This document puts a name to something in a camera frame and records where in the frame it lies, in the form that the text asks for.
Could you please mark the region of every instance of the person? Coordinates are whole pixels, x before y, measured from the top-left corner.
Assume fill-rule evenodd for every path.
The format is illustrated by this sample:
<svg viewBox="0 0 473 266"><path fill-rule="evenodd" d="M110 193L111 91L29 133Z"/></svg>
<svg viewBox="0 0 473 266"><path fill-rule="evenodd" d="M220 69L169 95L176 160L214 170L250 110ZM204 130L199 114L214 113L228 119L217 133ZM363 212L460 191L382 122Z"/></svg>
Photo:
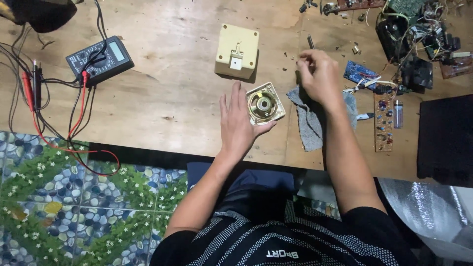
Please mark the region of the person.
<svg viewBox="0 0 473 266"><path fill-rule="evenodd" d="M150 265L416 264L386 214L350 126L338 63L322 51L307 50L297 66L303 88L325 110L326 167L342 221L298 205L284 186L258 182L229 190L216 205L256 137L276 125L250 124L246 91L236 82L228 107L226 96L220 98L221 150L176 207Z"/></svg>

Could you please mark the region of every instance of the wooden workbench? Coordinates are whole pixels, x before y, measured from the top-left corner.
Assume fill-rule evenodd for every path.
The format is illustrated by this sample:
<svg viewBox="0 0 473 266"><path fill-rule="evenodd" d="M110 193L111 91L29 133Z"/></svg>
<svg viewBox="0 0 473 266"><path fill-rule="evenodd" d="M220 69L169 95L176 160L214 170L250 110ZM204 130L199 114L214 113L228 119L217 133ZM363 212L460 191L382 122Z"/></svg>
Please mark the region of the wooden workbench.
<svg viewBox="0 0 473 266"><path fill-rule="evenodd" d="M252 83L243 86L252 89L271 81L286 109L286 116L256 140L245 160L323 169L321 150L304 152L296 108L285 96L296 85L295 62L298 53L308 48L307 34L312 35L317 48L339 62L341 86L354 85L342 77L348 60L365 61L374 71L381 71L386 63L374 29L379 9L370 11L367 26L356 19L362 10L355 11L351 24L351 11L347 12L347 20L333 14L321 16L319 9L313 7L300 14L301 1L295 0L115 0L100 1L100 5L107 34L123 38L135 67L99 84L92 119L78 140L214 156L221 146L219 96L228 94L234 82L213 72L219 29L221 23L229 23L260 32L257 74ZM54 41L44 50L40 50L42 45L33 31L26 39L23 52L41 61L47 78L73 80L65 57L101 40L93 1L86 0L77 8L65 26L41 35L44 42ZM472 50L470 16L449 15L448 22L453 25L449 32L462 39L462 51ZM20 29L0 18L3 42L11 44ZM354 41L359 43L362 55L351 52ZM389 80L394 71L395 67L389 66L383 79ZM0 80L0 130L8 130L14 79L6 67L0 66ZM432 91L400 96L404 102L404 128L394 131L391 153L375 153L373 120L359 122L357 138L373 175L415 180L419 103L470 94L471 81L469 76L442 80L437 67ZM51 103L43 111L44 117L66 134L77 91L62 85L50 88ZM370 91L360 91L355 96L359 113L373 111ZM35 133L31 114L21 102L14 130Z"/></svg>

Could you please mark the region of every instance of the circuit board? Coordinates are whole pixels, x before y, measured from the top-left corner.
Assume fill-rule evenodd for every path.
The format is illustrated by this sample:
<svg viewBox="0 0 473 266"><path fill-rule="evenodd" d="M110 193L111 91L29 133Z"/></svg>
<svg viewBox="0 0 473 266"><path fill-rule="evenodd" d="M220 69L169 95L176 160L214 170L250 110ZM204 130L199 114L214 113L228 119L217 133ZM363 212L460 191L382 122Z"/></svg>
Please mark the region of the circuit board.
<svg viewBox="0 0 473 266"><path fill-rule="evenodd" d="M393 101L392 93L374 95L375 152L393 151Z"/></svg>
<svg viewBox="0 0 473 266"><path fill-rule="evenodd" d="M338 0L340 11L382 8L386 0Z"/></svg>
<svg viewBox="0 0 473 266"><path fill-rule="evenodd" d="M343 77L351 80L355 83L358 83L360 80L363 78L373 78L376 76L376 72L371 71L367 69L365 66L362 66L356 62L353 62L352 60L348 60L347 67L345 68L345 73L343 73ZM361 82L361 84L365 84L368 82L368 80L364 80ZM368 86L369 89L373 90L376 87L376 83L373 83Z"/></svg>
<svg viewBox="0 0 473 266"><path fill-rule="evenodd" d="M409 18L409 25L415 24L418 18L420 8L428 0L389 0L388 7L394 13L403 14Z"/></svg>
<svg viewBox="0 0 473 266"><path fill-rule="evenodd" d="M473 51L470 52L470 56L454 58L453 61L452 65L444 65L440 61L440 70L444 80L473 73Z"/></svg>

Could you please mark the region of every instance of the hand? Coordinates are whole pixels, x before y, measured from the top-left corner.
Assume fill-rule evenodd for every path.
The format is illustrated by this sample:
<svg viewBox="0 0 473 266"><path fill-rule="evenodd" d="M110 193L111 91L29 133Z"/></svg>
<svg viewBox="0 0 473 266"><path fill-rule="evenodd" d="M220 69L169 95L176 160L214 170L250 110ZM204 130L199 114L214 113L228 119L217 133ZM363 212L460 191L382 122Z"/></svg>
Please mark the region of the hand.
<svg viewBox="0 0 473 266"><path fill-rule="evenodd" d="M264 125L252 125L248 113L246 90L241 82L233 84L230 106L227 108L227 96L220 97L220 125L222 135L221 152L236 164L253 145L254 140L268 132L276 121Z"/></svg>
<svg viewBox="0 0 473 266"><path fill-rule="evenodd" d="M302 86L309 97L326 110L344 108L342 93L338 84L338 62L320 50L305 50L296 62L302 79ZM313 74L309 67L315 68Z"/></svg>

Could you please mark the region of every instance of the person's right hand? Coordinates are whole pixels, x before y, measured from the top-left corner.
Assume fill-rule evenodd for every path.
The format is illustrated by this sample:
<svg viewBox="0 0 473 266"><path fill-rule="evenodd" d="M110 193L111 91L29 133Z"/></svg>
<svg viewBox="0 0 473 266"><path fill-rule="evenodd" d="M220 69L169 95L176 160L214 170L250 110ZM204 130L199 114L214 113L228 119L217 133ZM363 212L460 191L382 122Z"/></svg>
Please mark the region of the person's right hand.
<svg viewBox="0 0 473 266"><path fill-rule="evenodd" d="M344 106L337 78L338 62L320 50L305 50L299 57L300 60L296 64L301 75L302 86L309 97L328 111ZM315 71L311 73L309 68L315 68Z"/></svg>

